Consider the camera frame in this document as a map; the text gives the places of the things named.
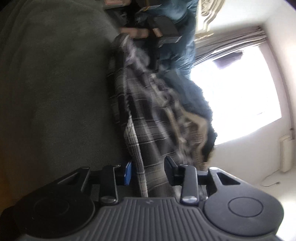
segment plaid blanket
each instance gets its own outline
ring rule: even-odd
[[[143,54],[126,34],[114,40],[112,110],[136,168],[141,196],[178,196],[168,184],[164,157],[203,169],[196,150],[206,136],[183,114],[177,93],[146,68]]]

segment floor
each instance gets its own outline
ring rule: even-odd
[[[281,173],[274,173],[266,178],[262,185],[280,182],[278,185],[256,187],[277,198],[284,208],[284,219],[277,232],[277,235],[284,241],[296,241],[296,167],[292,170]]]

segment bright window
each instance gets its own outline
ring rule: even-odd
[[[247,47],[240,60],[224,69],[212,61],[192,69],[213,111],[215,144],[245,135],[281,118],[278,96],[259,47]]]

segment ridged rubber surface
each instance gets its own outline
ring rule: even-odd
[[[37,241],[27,235],[19,241]],[[195,207],[179,204],[175,198],[125,198],[119,205],[103,207],[84,229],[51,241],[234,241],[280,240],[275,235],[236,237],[210,224]]]

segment black plastic mount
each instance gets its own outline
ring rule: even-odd
[[[216,167],[201,172],[167,156],[164,169],[171,185],[182,186],[180,203],[170,197],[119,202],[116,186],[128,185],[130,164],[82,167],[6,209],[0,241],[279,240],[283,208],[272,196]],[[93,184],[100,184],[96,204],[86,194]],[[207,199],[200,198],[200,185]]]

